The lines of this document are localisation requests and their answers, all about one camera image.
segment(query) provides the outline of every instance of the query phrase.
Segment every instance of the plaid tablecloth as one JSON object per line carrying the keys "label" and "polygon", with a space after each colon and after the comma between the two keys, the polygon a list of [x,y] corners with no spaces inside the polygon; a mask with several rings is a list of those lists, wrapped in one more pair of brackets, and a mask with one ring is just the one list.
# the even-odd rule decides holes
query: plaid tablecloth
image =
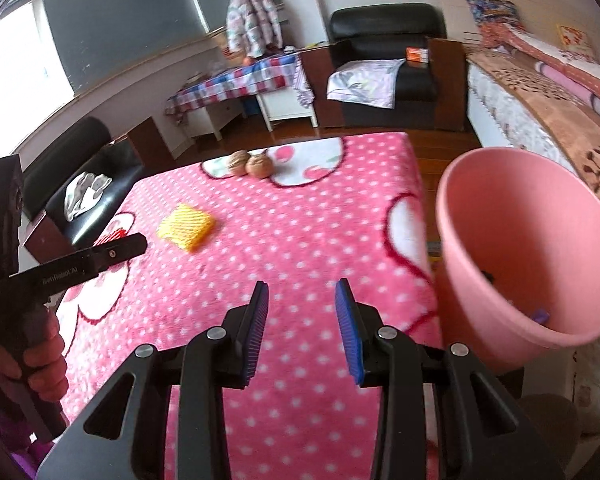
{"label": "plaid tablecloth", "polygon": [[252,66],[229,70],[202,83],[183,88],[167,100],[164,113],[181,116],[211,103],[271,92],[292,86],[298,54],[267,57]]}

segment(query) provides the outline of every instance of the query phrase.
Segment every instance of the yellow sponge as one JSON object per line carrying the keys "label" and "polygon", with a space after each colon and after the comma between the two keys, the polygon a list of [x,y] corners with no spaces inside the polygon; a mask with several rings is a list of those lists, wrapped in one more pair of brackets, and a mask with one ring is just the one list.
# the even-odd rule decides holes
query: yellow sponge
{"label": "yellow sponge", "polygon": [[186,204],[177,208],[158,227],[158,236],[170,240],[185,251],[198,247],[213,229],[213,217]]}

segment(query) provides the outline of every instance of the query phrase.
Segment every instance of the tan blanket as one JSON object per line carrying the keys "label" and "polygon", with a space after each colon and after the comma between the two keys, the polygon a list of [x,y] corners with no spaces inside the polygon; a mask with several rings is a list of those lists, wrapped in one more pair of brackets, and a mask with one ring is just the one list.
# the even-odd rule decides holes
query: tan blanket
{"label": "tan blanket", "polygon": [[525,105],[600,199],[600,117],[526,59],[476,47],[467,58]]}

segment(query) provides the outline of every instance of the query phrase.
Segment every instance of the silver screw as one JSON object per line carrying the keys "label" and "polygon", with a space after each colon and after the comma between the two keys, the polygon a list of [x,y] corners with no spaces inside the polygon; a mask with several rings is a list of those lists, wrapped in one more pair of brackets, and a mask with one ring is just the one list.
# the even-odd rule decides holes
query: silver screw
{"label": "silver screw", "polygon": [[383,326],[378,330],[380,339],[395,339],[398,337],[398,331],[392,326]]}
{"label": "silver screw", "polygon": [[224,328],[222,328],[221,326],[215,326],[206,331],[206,336],[209,339],[216,341],[216,340],[222,339],[224,336],[226,336],[226,330]]}
{"label": "silver screw", "polygon": [[465,357],[469,355],[469,349],[462,343],[453,343],[451,345],[451,353],[457,357]]}
{"label": "silver screw", "polygon": [[154,353],[154,347],[151,345],[140,345],[138,348],[136,348],[134,353],[136,354],[136,357],[149,357],[152,353]]}

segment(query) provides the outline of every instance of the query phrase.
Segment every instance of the pink trash can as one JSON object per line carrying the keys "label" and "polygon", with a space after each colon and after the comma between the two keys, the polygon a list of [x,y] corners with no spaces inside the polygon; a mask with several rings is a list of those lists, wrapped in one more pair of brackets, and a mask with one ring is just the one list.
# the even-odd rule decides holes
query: pink trash can
{"label": "pink trash can", "polygon": [[[600,336],[600,201],[576,176],[523,150],[475,150],[446,169],[436,213],[445,344],[504,373]],[[530,318],[540,309],[545,326]]]}

